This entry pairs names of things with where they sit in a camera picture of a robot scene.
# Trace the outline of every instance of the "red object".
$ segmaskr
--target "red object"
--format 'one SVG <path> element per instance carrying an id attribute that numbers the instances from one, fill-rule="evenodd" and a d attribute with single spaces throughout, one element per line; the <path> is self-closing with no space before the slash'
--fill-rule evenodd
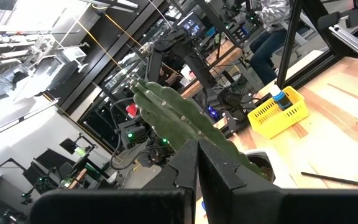
<path id="1" fill-rule="evenodd" d="M 134 118 L 137 113 L 136 105 L 134 103 L 130 104 L 129 106 L 127 106 L 126 111 L 131 118 Z"/>

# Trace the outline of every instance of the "person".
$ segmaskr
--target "person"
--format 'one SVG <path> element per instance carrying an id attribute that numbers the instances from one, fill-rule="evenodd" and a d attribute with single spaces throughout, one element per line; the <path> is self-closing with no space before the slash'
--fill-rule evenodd
<path id="1" fill-rule="evenodd" d="M 269 84 L 277 77 L 278 69 L 272 62 L 273 53 L 284 45 L 287 30 L 282 22 L 289 24 L 292 0 L 251 0 L 251 9 L 254 15 L 263 23 L 262 32 L 249 46 L 253 56 L 249 60 L 250 66 L 259 76 L 264 85 Z M 246 14 L 241 12 L 235 17 L 238 23 L 245 21 Z M 300 21 L 297 32 L 305 33 L 309 28 Z"/>

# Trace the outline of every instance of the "blue bottle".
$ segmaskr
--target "blue bottle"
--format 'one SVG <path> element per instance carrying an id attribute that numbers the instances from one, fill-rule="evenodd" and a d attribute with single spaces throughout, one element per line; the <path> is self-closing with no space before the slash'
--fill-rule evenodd
<path id="1" fill-rule="evenodd" d="M 277 85 L 273 85 L 270 89 L 270 94 L 273 96 L 273 100 L 278 104 L 281 110 L 286 110 L 292 106 L 292 102 Z"/>

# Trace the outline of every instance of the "yellow basket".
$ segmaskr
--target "yellow basket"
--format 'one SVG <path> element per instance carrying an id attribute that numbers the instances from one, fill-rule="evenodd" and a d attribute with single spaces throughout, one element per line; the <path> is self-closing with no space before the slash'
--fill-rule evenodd
<path id="1" fill-rule="evenodd" d="M 248 114 L 252 129 L 263 137 L 271 139 L 309 115 L 305 98 L 288 86 L 284 93 L 292 102 L 292 106 L 282 111 L 277 103 L 270 98 Z"/>

